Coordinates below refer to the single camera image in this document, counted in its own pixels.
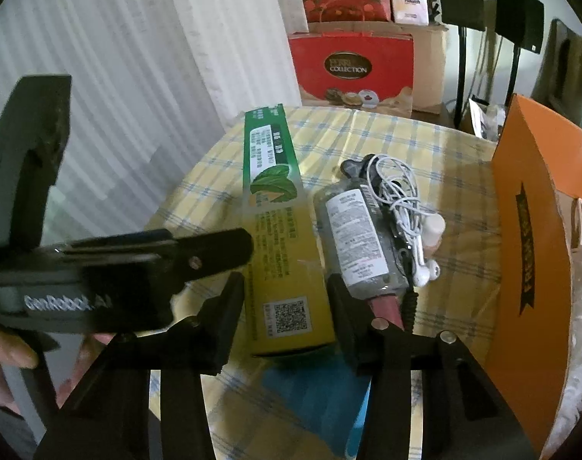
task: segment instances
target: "white curtain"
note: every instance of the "white curtain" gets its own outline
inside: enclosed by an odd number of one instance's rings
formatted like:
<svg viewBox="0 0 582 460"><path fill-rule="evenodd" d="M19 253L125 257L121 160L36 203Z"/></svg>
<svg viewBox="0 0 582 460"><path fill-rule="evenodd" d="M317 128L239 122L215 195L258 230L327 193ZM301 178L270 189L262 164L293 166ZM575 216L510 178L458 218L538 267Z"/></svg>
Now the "white curtain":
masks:
<svg viewBox="0 0 582 460"><path fill-rule="evenodd" d="M142 229L242 111L299 105L298 2L5 0L0 113L21 76L72 76L44 242Z"/></svg>

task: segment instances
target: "green leaf illustration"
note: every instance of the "green leaf illustration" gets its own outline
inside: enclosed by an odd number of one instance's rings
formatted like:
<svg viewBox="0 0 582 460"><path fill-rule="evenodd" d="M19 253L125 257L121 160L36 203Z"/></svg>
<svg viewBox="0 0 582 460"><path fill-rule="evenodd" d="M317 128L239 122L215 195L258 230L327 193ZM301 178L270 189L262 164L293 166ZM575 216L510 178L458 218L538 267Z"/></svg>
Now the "green leaf illustration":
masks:
<svg viewBox="0 0 582 460"><path fill-rule="evenodd" d="M297 197L297 188L293 182L287 178L289 176L289 166L277 164L259 173L250 184L250 193L272 192L282 194L272 202L287 202Z"/></svg>

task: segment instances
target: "speaker stand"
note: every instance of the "speaker stand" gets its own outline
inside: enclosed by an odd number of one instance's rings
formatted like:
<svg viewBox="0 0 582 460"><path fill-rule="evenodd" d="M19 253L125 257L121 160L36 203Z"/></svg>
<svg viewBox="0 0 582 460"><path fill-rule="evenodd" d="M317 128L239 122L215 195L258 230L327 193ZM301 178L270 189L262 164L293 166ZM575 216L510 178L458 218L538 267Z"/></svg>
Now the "speaker stand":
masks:
<svg viewBox="0 0 582 460"><path fill-rule="evenodd" d="M511 80L508 83L508 93L506 94L506 108L511 106L511 100L513 99L513 92L515 89L515 83L517 82L517 71L519 70L519 58L521 56L521 47L516 44L513 50L513 68L511 69Z"/></svg>
<svg viewBox="0 0 582 460"><path fill-rule="evenodd" d="M458 26L459 31L459 76L457 77L457 103L455 104L455 117L453 123L456 129L462 122L462 109L464 107L464 89L466 87L466 36L467 31L463 26Z"/></svg>

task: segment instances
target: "orange box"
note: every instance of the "orange box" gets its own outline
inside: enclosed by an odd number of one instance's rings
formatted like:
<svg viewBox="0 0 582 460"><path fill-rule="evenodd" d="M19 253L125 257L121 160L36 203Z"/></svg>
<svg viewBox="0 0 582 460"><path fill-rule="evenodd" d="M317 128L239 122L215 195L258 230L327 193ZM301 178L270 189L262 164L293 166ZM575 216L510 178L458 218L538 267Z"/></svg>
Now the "orange box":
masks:
<svg viewBox="0 0 582 460"><path fill-rule="evenodd" d="M539 453L568 366L571 208L582 198L582 130L517 95L492 168L502 280L485 369Z"/></svg>

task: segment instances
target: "table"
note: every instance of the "table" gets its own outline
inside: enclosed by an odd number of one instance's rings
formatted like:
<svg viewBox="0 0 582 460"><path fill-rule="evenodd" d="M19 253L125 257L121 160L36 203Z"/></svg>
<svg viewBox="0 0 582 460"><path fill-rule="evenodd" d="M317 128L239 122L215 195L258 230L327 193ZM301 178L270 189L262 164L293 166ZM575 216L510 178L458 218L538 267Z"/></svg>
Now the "table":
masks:
<svg viewBox="0 0 582 460"><path fill-rule="evenodd" d="M413 167L422 199L447 222L435 258L441 277L419 291L415 333L456 332L484 361L495 324L500 281L500 232L490 160L495 144L449 128L341 108L286 108L304 187L313 193L341 178L345 159L386 153ZM148 228L188 236L240 225L243 125L232 128L169 195ZM174 301L177 319L220 293L226 274L193 282ZM218 458L336 458L308 432L277 394L261 386L270 365L251 358L241 316L229 363L203 376L204 400ZM415 392L420 394L419 376ZM151 379L157 414L158 379ZM410 458L421 457L420 400L413 409Z"/></svg>

